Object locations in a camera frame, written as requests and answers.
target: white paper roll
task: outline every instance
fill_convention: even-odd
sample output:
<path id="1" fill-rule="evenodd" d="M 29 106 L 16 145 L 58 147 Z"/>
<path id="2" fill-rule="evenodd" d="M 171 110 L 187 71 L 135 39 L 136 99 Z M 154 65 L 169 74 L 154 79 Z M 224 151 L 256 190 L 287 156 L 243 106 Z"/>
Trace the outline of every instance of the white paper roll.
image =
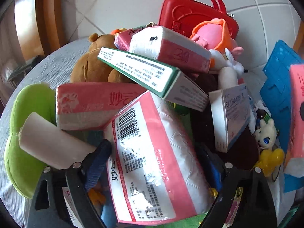
<path id="1" fill-rule="evenodd" d="M 237 72 L 230 67 L 224 67 L 219 71 L 218 75 L 218 89 L 225 90 L 227 88 L 238 85 Z"/>
<path id="2" fill-rule="evenodd" d="M 67 134 L 36 112 L 26 119 L 19 133 L 19 145 L 28 154 L 59 170 L 82 162 L 95 150 L 94 146 Z"/>

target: black nose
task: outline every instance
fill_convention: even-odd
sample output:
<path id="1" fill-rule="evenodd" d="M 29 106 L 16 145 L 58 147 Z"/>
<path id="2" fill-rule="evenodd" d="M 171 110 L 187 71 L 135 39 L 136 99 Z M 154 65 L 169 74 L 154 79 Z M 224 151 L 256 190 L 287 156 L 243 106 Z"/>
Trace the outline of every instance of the black nose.
<path id="1" fill-rule="evenodd" d="M 266 137 L 266 138 L 264 138 L 264 142 L 266 143 L 266 144 L 268 144 L 269 143 L 269 140 L 270 140 L 270 138 L 269 137 Z"/>

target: round table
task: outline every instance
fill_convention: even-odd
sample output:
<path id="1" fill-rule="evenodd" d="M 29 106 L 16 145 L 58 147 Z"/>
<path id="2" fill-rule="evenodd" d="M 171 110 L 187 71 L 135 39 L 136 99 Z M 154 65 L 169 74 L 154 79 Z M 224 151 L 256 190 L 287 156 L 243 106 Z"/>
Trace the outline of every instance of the round table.
<path id="1" fill-rule="evenodd" d="M 43 59 L 22 80 L 13 92 L 0 119 L 0 198 L 7 210 L 21 227 L 27 226 L 31 200 L 25 199 L 11 184 L 4 167 L 4 150 L 10 131 L 10 116 L 13 103 L 18 93 L 27 85 L 46 82 L 55 89 L 58 85 L 69 82 L 70 74 L 77 60 L 89 48 L 87 38 L 71 42 Z"/>

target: red handbag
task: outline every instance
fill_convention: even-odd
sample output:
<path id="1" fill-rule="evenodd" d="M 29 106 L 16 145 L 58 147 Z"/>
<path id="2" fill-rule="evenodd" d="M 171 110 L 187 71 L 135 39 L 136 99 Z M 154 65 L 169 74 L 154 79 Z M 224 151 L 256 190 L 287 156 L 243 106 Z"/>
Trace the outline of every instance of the red handbag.
<path id="1" fill-rule="evenodd" d="M 158 24 L 189 38 L 197 24 L 215 18 L 224 19 L 231 38 L 235 39 L 239 31 L 238 23 L 227 14 L 222 0 L 211 1 L 213 7 L 195 0 L 165 0 Z"/>

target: metal screw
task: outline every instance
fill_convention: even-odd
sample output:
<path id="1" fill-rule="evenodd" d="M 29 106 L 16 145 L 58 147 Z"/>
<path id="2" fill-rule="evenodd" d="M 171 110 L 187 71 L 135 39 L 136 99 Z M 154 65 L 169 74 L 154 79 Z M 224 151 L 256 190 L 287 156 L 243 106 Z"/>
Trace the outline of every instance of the metal screw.
<path id="1" fill-rule="evenodd" d="M 260 167 L 255 167 L 255 168 L 254 168 L 254 171 L 255 171 L 256 173 L 261 173 L 261 172 L 262 172 L 262 170 L 261 170 Z"/>
<path id="2" fill-rule="evenodd" d="M 44 173 L 48 173 L 51 170 L 51 167 L 47 166 L 45 167 L 45 169 L 43 170 Z"/>
<path id="3" fill-rule="evenodd" d="M 78 169 L 80 167 L 81 167 L 81 163 L 80 162 L 76 162 L 76 163 L 73 164 L 73 168 L 74 169 Z"/>
<path id="4" fill-rule="evenodd" d="M 225 167 L 228 168 L 228 169 L 231 169 L 233 167 L 233 165 L 232 165 L 232 163 L 227 162 L 225 164 Z"/>

